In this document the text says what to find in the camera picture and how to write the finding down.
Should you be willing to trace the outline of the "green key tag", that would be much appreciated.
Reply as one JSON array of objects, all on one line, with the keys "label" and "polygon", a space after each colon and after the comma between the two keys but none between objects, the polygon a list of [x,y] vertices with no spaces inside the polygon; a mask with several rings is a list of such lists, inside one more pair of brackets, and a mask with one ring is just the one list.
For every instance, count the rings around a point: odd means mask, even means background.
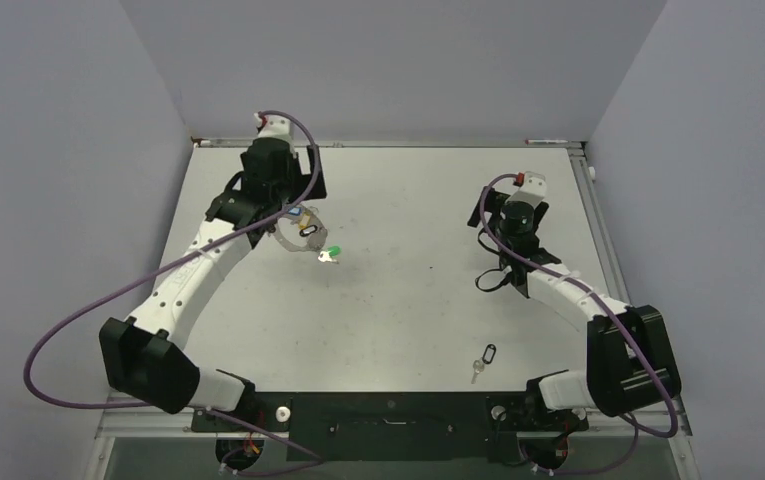
[{"label": "green key tag", "polygon": [[322,249],[318,254],[318,260],[323,263],[338,263],[341,248],[337,245]]}]

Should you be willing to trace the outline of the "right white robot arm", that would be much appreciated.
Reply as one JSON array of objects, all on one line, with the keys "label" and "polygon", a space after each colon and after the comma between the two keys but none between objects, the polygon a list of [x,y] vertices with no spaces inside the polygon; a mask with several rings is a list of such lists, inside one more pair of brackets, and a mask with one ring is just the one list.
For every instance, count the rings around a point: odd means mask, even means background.
[{"label": "right white robot arm", "polygon": [[597,292],[544,248],[537,231],[548,208],[533,193],[484,188],[467,222],[489,239],[483,246],[498,259],[497,288],[515,289],[582,334],[582,367],[528,381],[525,419],[547,428],[574,409],[626,417],[658,402],[673,406],[682,379],[663,315]]}]

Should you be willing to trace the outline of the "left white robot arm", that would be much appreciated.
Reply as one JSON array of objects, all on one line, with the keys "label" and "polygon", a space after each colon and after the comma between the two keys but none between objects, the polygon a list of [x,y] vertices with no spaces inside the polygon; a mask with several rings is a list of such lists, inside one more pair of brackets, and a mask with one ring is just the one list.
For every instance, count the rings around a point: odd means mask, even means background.
[{"label": "left white robot arm", "polygon": [[302,172],[289,142],[254,140],[242,169],[211,202],[181,263],[124,320],[108,319],[99,343],[111,388],[170,414],[211,407],[232,430],[254,421],[250,381],[196,365],[184,352],[201,313],[233,268],[305,199],[326,195],[319,149],[307,148]]}]

